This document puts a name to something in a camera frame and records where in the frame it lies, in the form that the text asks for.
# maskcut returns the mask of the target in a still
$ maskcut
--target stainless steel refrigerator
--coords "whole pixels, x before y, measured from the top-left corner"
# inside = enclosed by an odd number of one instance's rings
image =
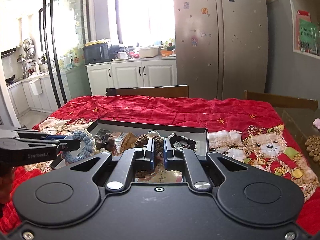
[[[264,92],[266,0],[174,0],[178,84],[190,97],[243,98]]]

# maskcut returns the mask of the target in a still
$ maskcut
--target teddy bear print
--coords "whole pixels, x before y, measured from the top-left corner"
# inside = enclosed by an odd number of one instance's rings
[[[243,162],[248,157],[249,149],[241,141],[241,132],[222,130],[208,134],[209,149]]]
[[[319,186],[318,179],[302,154],[292,147],[287,147],[283,130],[283,125],[271,129],[249,126],[247,131],[242,133],[243,145],[254,154],[245,162],[292,180],[302,189],[305,200],[308,200]]]

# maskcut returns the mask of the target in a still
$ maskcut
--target metal screw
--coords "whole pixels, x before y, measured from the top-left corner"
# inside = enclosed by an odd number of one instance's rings
[[[123,187],[123,184],[119,181],[111,181],[107,184],[109,189],[120,189]]]
[[[25,240],[32,240],[33,238],[34,238],[34,235],[31,233],[31,232],[24,232],[23,234],[22,234],[22,236],[23,236],[23,238],[25,239]]]
[[[296,237],[296,233],[295,232],[289,232],[285,235],[285,240],[294,240]]]
[[[199,181],[199,182],[196,182],[194,184],[195,188],[197,189],[201,189],[201,190],[205,190],[205,189],[208,189],[211,185],[210,183],[208,182],[205,182],[205,181]]]
[[[156,192],[162,192],[162,191],[164,191],[164,188],[163,187],[156,187],[155,191]]]

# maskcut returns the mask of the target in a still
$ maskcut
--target pink object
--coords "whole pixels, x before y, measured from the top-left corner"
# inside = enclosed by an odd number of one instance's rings
[[[313,122],[313,125],[320,130],[320,119],[316,118]]]

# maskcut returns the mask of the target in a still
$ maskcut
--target mug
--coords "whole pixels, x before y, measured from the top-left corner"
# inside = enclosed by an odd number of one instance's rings
[[[126,59],[126,58],[128,58],[128,55],[125,51],[121,51],[116,54],[116,58],[117,59]]]

